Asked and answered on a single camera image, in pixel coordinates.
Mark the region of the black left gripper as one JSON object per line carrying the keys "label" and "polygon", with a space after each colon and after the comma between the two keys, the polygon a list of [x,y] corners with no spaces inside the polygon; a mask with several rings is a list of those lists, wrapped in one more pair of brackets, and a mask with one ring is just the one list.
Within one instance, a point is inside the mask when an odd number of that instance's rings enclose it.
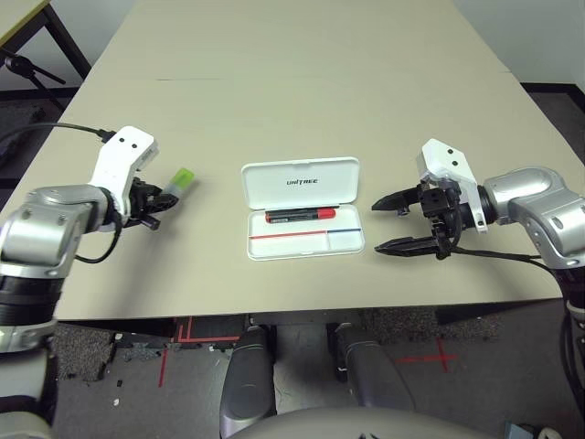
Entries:
{"label": "black left gripper", "polygon": [[161,192],[162,189],[156,185],[134,179],[129,192],[130,214],[124,228],[144,225],[149,230],[158,230],[161,221],[153,214],[169,210],[179,201],[175,195]]}

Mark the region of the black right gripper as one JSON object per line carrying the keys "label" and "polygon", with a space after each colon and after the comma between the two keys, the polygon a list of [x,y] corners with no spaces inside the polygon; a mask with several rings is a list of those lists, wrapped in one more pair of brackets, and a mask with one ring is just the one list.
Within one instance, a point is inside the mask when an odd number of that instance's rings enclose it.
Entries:
{"label": "black right gripper", "polygon": [[434,254],[437,259],[446,259],[454,252],[467,228],[460,207],[461,194],[458,183],[442,181],[438,187],[420,182],[416,187],[382,197],[372,205],[372,210],[409,211],[410,205],[420,203],[424,217],[431,223],[432,237],[394,239],[379,244],[375,251],[398,257]]}

